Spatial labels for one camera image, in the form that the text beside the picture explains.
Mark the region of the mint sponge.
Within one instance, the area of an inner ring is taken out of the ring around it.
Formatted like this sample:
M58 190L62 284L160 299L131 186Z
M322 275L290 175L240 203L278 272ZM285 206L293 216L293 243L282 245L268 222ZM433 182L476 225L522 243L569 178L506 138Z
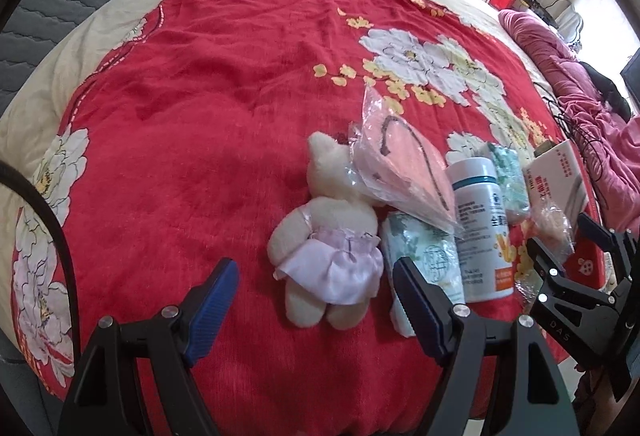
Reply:
M556 262L563 266L574 254L574 234L570 221L548 197L532 206L533 236L538 237Z

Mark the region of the black monitor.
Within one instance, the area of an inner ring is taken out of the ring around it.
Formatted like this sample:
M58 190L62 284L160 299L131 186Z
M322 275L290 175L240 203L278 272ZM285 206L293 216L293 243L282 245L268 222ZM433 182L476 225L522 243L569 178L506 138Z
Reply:
M620 71L624 84L636 107L640 106L640 49L629 59Z

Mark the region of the pink quilt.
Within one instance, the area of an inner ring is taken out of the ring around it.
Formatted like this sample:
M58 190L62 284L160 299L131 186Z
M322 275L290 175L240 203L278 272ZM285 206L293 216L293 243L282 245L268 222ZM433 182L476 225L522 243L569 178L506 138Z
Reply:
M605 224L639 232L639 118L624 121L597 94L586 69L539 18L502 10L502 28L537 66L562 110L600 202Z

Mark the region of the red floral blanket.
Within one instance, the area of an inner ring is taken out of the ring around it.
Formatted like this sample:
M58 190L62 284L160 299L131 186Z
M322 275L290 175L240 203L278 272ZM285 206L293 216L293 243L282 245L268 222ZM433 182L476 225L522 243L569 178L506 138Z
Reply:
M308 200L307 140L345 138L372 86L454 162L496 142L561 140L527 63L438 0L141 0L75 81L35 80L1 119L1 154L32 179L72 252L82 334L141 319L222 257L240 268L212 353L194 370L226 435L369 435L415 428L437 364L390 321L297 329L267 243Z

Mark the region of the green tissue pack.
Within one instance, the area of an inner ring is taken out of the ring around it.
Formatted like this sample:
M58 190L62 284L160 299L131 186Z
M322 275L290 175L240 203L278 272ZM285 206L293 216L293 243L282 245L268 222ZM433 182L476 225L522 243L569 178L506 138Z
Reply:
M398 334L404 338L414 336L394 284L393 269L401 258L410 258L425 281L438 285L452 304L465 303L456 240L453 235L402 211L391 211L382 222L380 238L393 300L390 320Z
M510 225L518 225L530 212L530 204L523 170L518 153L502 145L487 142L482 156L495 166L497 182L502 192L506 219Z

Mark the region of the cream teddy bear pink dress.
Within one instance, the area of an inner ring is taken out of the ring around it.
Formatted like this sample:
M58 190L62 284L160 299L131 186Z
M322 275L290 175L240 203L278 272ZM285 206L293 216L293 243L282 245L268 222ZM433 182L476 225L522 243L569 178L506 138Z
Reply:
M375 200L356 173L349 146L316 131L307 140L311 199L273 230L267 254L285 282L288 321L306 329L326 320L346 331L378 295L384 270Z

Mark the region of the green tissue pack lower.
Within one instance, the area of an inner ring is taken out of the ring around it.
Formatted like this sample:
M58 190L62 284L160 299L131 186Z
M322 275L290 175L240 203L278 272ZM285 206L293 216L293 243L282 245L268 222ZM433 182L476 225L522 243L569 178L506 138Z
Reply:
M391 211L382 222L380 238L393 300L390 320L398 334L404 338L414 336L394 284L393 269L401 258L410 258L425 281L438 285L452 304L465 303L456 240L453 235L402 211Z

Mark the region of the green tissue pack upper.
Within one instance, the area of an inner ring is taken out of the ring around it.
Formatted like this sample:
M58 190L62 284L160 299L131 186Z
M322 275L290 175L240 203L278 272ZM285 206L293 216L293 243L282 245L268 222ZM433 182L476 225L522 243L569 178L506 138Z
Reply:
M502 192L506 219L510 225L518 225L530 212L530 204L523 170L518 153L502 145L487 142L482 156L495 166L497 182Z

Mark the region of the pink cloth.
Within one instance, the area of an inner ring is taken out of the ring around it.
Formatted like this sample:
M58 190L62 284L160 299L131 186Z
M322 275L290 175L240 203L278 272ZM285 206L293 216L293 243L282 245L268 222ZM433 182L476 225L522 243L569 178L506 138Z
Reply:
M349 133L349 154L368 196L462 236L442 154L369 86L363 91L360 121Z

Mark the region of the white supplement bottle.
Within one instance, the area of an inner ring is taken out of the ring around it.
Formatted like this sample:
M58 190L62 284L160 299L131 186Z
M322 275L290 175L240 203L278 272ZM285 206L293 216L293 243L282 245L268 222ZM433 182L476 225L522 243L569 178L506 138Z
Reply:
M457 252L465 300L481 303L511 295L516 251L495 165L485 157L470 157L449 166L446 174L462 228Z

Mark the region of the red and white box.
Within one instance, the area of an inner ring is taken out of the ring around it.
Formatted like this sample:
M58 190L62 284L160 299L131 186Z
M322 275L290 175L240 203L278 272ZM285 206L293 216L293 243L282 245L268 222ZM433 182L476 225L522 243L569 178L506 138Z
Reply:
M524 178L530 205L549 200L576 226L589 199L572 141L565 140L536 157L524 168Z

